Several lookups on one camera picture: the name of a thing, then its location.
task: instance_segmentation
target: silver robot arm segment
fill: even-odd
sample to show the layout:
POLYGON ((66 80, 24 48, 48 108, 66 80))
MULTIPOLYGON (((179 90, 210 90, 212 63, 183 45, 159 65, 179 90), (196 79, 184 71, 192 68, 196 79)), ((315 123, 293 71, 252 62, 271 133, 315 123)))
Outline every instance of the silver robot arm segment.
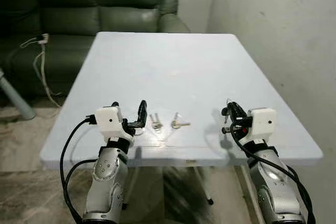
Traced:
MULTIPOLYGON (((283 169, 287 166, 280 160, 276 149, 268 146, 269 137, 276 126, 276 111, 260 108, 245 111, 235 102, 229 102, 222 115, 231 118, 233 127, 224 127, 222 132, 234 131, 238 143, 254 155, 266 159, 283 169)), ((288 177, 278 169, 262 163, 248 154, 250 175, 256 187, 258 202, 266 224, 302 224, 305 219, 288 177)))
POLYGON ((92 170, 92 185, 87 196, 83 223, 119 222, 128 174, 128 149, 133 146, 135 128, 145 127, 146 117, 145 101, 140 104, 138 120, 132 123, 122 118, 116 102, 96 111, 97 126, 107 145, 101 147, 92 170))

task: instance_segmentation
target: black cable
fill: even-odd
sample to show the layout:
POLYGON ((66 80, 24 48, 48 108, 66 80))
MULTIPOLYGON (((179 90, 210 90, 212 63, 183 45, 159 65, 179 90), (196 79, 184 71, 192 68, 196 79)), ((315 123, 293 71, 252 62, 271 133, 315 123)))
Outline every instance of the black cable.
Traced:
MULTIPOLYGON (((291 173, 293 173, 294 177, 297 178, 297 180, 300 180, 298 174, 295 172, 295 170, 292 167, 290 167, 289 165, 287 165, 287 168, 290 170, 291 173)), ((299 187, 298 187, 298 190, 299 190, 299 194, 300 194, 303 202, 306 200, 307 203, 309 203, 309 205, 310 205, 310 207, 312 209, 311 200, 310 200, 309 197, 307 198, 307 196, 306 196, 308 194, 308 192, 302 191, 299 187)))
POLYGON ((297 173, 294 171, 294 173, 291 174, 290 172, 285 170, 283 167, 281 167, 277 164, 274 164, 273 162, 268 161, 264 158, 261 158, 261 157, 255 155, 255 154, 253 154, 249 150, 247 150, 245 147, 243 147, 242 144, 239 142, 239 140, 236 138, 236 136, 234 134, 234 127, 236 125, 237 124, 235 124, 235 123, 231 124, 230 131, 231 131, 231 135, 232 135, 233 140, 236 142, 236 144, 239 146, 239 148, 241 150, 243 150, 245 152, 245 154, 247 154, 248 156, 256 159, 257 161, 260 161, 260 162, 265 163, 269 166, 272 166, 273 168, 281 171, 282 173, 284 173, 285 175, 290 177, 297 184, 300 195, 301 195, 301 193, 304 195, 304 197, 302 197, 302 196, 301 197, 302 197, 303 203, 305 204, 305 207, 308 211, 307 224, 316 224, 315 216, 314 216, 313 211, 312 211, 311 199, 310 199, 309 194, 308 194, 307 190, 305 189, 304 185, 300 182, 297 173))
POLYGON ((71 203, 71 200, 70 200, 70 197, 69 197, 69 194, 68 194, 68 184, 69 184, 69 181, 70 181, 70 178, 71 178, 71 175, 72 173, 74 172, 74 170, 82 165, 82 164, 86 164, 86 163, 94 163, 96 161, 96 159, 88 159, 88 160, 83 160, 83 161, 80 161, 78 162, 77 164, 75 164, 71 170, 69 171, 68 175, 67 175, 67 178, 65 180, 65 187, 63 189, 63 196, 64 196, 64 199, 66 201, 66 204, 75 220, 76 223, 82 223, 82 218, 81 216, 78 214, 78 212, 76 211, 76 209, 73 207, 72 203, 71 203))
POLYGON ((71 134, 69 135, 67 141, 65 142, 65 145, 63 147, 62 150, 62 154, 61 154, 61 158, 60 158, 60 162, 59 162, 59 172, 60 172, 60 177, 61 177, 61 183, 62 183, 62 188, 63 188, 63 195, 64 195, 64 200, 67 204, 67 206, 69 207, 69 210, 71 212, 72 217, 74 218, 76 223, 81 223, 82 222, 82 218, 81 216, 76 212, 76 210, 71 206, 71 202, 69 197, 66 197, 67 193, 65 193, 65 180, 64 180, 64 168, 63 168, 63 161, 64 161, 64 155, 65 155, 65 151, 67 150, 67 147, 69 145, 70 140, 72 139, 72 137, 74 136, 75 132, 85 123, 90 122, 89 118, 84 119, 83 121, 81 121, 79 124, 77 124, 77 126, 72 130, 71 134))

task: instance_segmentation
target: white table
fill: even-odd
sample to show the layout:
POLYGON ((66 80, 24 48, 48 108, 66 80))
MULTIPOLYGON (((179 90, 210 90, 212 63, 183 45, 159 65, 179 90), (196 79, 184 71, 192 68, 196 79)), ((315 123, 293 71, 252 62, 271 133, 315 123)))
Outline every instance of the white table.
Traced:
MULTIPOLYGON (((98 33, 60 115, 40 153, 47 168, 58 169, 60 153, 72 129, 101 107, 120 103, 134 121, 145 99, 157 112, 161 134, 151 128, 134 137, 129 166, 225 166, 246 157, 231 136, 224 139, 220 111, 231 98, 246 111, 270 107, 278 125, 269 144, 289 165, 313 165, 322 151, 230 34, 98 33), (174 114, 190 126, 170 127, 174 114)), ((97 157, 103 137, 96 126, 82 126, 71 141, 65 166, 97 157)))

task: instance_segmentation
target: floor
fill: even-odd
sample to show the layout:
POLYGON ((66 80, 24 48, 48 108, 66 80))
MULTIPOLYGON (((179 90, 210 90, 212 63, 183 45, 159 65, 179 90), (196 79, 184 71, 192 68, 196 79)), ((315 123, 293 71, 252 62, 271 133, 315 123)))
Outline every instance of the floor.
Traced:
MULTIPOLYGON (((43 169, 39 161, 59 109, 45 100, 32 104, 36 117, 30 121, 22 121, 11 106, 0 110, 0 222, 74 223, 63 200, 59 173, 43 169)), ((212 206, 192 168, 142 168, 120 223, 250 224, 235 169, 212 167, 210 173, 212 206)), ((89 170, 76 171, 71 180, 70 198, 79 213, 90 183, 89 170)))

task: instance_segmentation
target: metal key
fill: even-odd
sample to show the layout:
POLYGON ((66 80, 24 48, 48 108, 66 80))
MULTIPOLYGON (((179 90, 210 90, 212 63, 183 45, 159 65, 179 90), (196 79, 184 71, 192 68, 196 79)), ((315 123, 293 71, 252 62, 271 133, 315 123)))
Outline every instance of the metal key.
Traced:
POLYGON ((179 123, 177 121, 177 117, 178 117, 178 112, 175 113, 175 117, 171 123, 171 127, 174 128, 174 129, 179 129, 181 128, 181 126, 188 126, 190 125, 190 123, 179 123))
POLYGON ((152 120, 152 128, 155 129, 156 131, 159 131, 162 128, 162 123, 159 120, 159 116, 157 113, 155 113, 155 118, 156 120, 154 120, 152 114, 149 115, 151 120, 152 120))

